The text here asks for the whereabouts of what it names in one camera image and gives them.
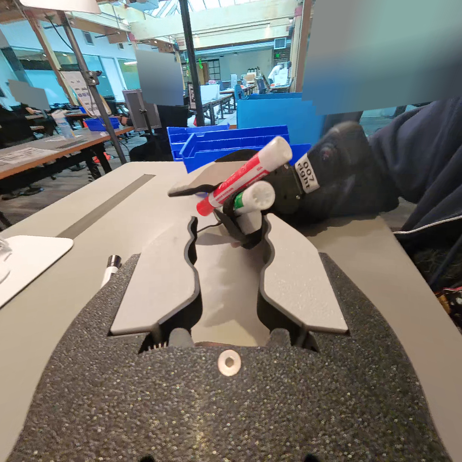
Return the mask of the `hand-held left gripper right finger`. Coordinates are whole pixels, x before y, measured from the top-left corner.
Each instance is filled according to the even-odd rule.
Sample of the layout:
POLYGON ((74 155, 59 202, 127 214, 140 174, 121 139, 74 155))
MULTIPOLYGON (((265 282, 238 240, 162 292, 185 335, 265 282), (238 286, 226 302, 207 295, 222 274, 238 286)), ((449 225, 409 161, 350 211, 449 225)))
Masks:
POLYGON ((345 334, 348 326, 317 248, 275 215, 264 217, 268 257, 260 293, 282 315, 308 331, 345 334))

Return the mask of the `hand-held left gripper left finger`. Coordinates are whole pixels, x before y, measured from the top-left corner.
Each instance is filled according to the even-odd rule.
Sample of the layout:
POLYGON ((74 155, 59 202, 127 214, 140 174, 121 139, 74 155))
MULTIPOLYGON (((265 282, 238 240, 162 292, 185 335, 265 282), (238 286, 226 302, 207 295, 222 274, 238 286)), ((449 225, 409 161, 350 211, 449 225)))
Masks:
POLYGON ((142 250, 110 328, 113 336, 191 334, 202 315, 195 268, 198 218, 187 216, 161 232, 142 250))

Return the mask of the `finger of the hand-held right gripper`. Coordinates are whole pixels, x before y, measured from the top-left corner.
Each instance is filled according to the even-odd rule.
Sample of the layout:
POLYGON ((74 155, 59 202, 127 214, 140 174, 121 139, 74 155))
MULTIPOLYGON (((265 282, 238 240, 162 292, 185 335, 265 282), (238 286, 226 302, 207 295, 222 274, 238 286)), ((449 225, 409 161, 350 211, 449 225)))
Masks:
POLYGON ((237 224, 244 236, 259 232, 263 224, 262 211, 255 210, 237 216, 237 224))
POLYGON ((222 182, 239 170, 247 161, 211 162, 188 173, 169 190, 169 197, 180 197, 196 193, 211 193, 222 182))

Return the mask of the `green marker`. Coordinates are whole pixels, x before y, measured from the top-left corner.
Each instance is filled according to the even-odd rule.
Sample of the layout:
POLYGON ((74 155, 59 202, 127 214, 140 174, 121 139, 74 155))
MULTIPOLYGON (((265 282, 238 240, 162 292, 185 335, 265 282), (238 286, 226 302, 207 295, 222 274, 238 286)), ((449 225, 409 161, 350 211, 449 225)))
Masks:
POLYGON ((275 202, 275 190, 266 181, 258 181, 238 193, 233 201, 235 216, 270 209, 275 202))

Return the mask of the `red marker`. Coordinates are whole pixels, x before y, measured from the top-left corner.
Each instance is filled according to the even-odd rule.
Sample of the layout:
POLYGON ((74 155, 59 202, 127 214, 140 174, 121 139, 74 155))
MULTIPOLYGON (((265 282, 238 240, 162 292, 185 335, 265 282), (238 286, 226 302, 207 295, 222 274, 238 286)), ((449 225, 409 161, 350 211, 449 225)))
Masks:
POLYGON ((208 216, 214 209, 222 206, 230 195, 251 186, 287 164, 291 159, 292 149, 289 143, 280 136, 275 137, 205 199, 201 200, 196 206, 197 212, 201 216, 208 216))

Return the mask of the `black marker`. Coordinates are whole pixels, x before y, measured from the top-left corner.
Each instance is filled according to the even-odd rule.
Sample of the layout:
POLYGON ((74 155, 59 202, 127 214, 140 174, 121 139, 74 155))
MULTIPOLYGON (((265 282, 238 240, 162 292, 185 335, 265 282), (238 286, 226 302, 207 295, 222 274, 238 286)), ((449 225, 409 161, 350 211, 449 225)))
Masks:
POLYGON ((112 276, 116 274, 121 267, 122 259, 119 255, 109 256, 100 288, 104 287, 104 285, 110 281, 112 276))

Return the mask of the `large blue plastic bin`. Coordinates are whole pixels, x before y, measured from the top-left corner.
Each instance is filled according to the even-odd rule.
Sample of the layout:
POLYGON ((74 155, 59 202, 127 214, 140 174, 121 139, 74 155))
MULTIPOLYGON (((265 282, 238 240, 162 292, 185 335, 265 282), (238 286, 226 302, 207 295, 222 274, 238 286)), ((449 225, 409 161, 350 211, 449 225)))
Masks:
POLYGON ((188 173, 242 149, 258 151, 275 136, 289 142, 292 149, 291 165, 311 148, 309 143, 292 143, 286 125, 244 129, 230 129, 229 125, 168 127, 167 135, 173 160, 182 162, 188 173))

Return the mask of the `black table mat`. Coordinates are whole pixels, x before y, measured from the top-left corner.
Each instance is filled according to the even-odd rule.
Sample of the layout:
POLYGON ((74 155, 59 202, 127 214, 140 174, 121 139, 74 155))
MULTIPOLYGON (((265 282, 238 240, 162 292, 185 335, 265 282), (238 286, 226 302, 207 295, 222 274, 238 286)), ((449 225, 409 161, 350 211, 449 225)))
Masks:
POLYGON ((147 182, 151 181, 156 175, 143 174, 128 186, 121 189, 119 192, 111 196, 101 205, 87 213, 71 226, 66 228, 63 232, 57 235, 58 238, 75 239, 85 230, 93 226, 103 216, 112 211, 117 205, 127 199, 131 194, 135 193, 138 189, 144 186, 147 182))

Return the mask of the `small blue bin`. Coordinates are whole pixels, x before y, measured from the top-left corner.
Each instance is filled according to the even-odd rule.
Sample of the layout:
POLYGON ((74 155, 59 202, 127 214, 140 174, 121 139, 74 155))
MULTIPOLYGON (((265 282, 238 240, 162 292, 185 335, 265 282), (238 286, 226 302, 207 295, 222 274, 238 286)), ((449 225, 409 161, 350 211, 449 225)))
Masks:
MULTIPOLYGON (((120 121, 117 117, 109 117, 114 130, 119 129, 120 121)), ((84 119, 84 125, 92 132, 106 132, 104 120, 101 117, 86 118, 84 119)))

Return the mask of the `wooden work table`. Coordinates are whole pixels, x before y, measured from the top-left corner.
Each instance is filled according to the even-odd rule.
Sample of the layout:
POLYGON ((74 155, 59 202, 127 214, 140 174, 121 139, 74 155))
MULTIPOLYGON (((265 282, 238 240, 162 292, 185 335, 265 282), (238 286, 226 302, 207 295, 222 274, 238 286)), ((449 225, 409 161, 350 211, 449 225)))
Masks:
POLYGON ((0 151, 0 190, 10 193, 55 176, 73 165, 85 163, 93 178, 101 177, 93 158, 101 163, 105 173, 112 171, 104 155, 104 143, 110 141, 107 132, 85 128, 73 139, 55 135, 0 151))

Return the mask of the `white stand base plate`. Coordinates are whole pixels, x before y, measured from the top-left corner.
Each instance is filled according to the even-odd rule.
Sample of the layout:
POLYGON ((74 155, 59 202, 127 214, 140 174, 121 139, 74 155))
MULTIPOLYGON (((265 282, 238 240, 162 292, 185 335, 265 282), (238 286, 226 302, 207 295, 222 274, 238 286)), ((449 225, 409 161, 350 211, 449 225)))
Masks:
MULTIPOLYGON (((89 101, 94 102, 100 112, 103 127, 106 134, 110 136, 121 163, 126 163, 125 155, 105 109, 103 99, 96 88, 99 84, 96 72, 88 69, 66 15, 67 11, 101 14, 98 2, 94 0, 39 0, 20 1, 20 4, 20 9, 25 10, 26 13, 34 13, 35 10, 57 11, 78 61, 80 80, 85 82, 83 88, 90 94, 89 101)), ((1 239, 1 307, 70 251, 72 246, 73 240, 71 238, 20 235, 1 239)))

